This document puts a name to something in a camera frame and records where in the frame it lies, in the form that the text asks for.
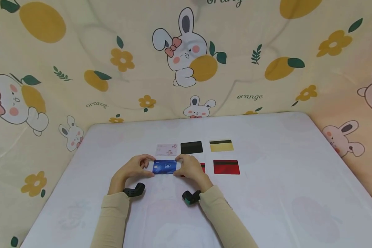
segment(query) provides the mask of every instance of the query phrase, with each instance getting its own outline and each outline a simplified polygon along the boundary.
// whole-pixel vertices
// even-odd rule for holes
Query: person's right hand
[[[180,154],[175,160],[182,160],[182,165],[179,170],[174,172],[174,176],[184,175],[194,180],[199,185],[202,193],[213,186],[208,175],[202,170],[200,162],[194,156]]]
[[[175,158],[176,161],[181,159],[183,160],[182,165],[179,170],[174,172],[174,176],[184,175],[187,178],[196,180],[204,174],[200,162],[194,156],[180,154]]]

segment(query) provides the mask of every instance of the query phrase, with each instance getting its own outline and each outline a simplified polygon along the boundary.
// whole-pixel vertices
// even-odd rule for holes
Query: blue vip card
[[[156,160],[153,164],[154,174],[173,174],[175,170],[175,160]]]

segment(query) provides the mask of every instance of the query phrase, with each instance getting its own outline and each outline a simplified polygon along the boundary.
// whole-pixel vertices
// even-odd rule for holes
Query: pink card
[[[158,144],[156,156],[175,156],[178,154],[177,144]]]

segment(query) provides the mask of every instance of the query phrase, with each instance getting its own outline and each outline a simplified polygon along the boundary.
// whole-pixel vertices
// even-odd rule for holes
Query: red card
[[[215,174],[239,175],[240,168],[237,160],[214,160],[213,172]]]
[[[201,164],[201,168],[203,169],[204,173],[205,173],[205,163],[200,163]]]

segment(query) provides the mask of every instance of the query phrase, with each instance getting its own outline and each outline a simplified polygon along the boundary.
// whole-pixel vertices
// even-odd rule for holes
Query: black card
[[[180,152],[182,154],[200,153],[203,151],[201,141],[187,142],[180,144]]]

